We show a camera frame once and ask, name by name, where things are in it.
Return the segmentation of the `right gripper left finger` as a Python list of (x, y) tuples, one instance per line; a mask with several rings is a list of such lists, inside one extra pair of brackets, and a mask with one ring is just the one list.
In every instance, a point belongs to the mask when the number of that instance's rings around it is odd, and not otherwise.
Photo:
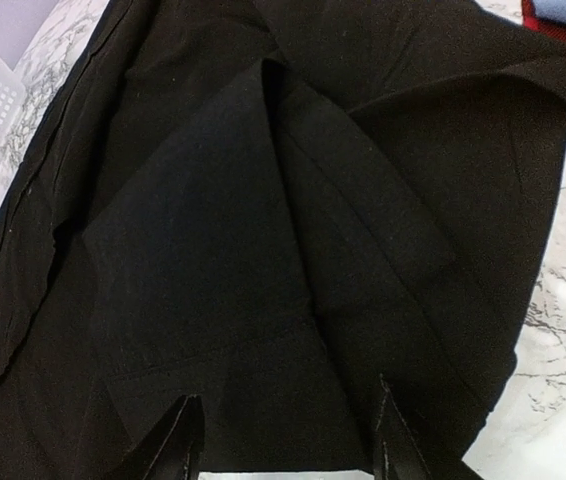
[(199, 478), (205, 419), (201, 398), (184, 395), (115, 469), (113, 479), (194, 480)]

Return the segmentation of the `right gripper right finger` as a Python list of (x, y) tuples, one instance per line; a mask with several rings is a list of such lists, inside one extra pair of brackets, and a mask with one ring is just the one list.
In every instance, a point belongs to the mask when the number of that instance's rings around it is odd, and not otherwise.
[(379, 374), (372, 418), (376, 479), (471, 479), (462, 460), (464, 423), (431, 388)]

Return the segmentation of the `black long sleeve shirt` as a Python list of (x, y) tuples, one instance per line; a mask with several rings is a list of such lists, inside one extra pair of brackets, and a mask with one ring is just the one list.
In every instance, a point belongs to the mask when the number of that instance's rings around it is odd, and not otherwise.
[(374, 477), (379, 374), (463, 458), (565, 151), (566, 43), (472, 1), (110, 2), (0, 208), (0, 479), (113, 479), (184, 395), (200, 474)]

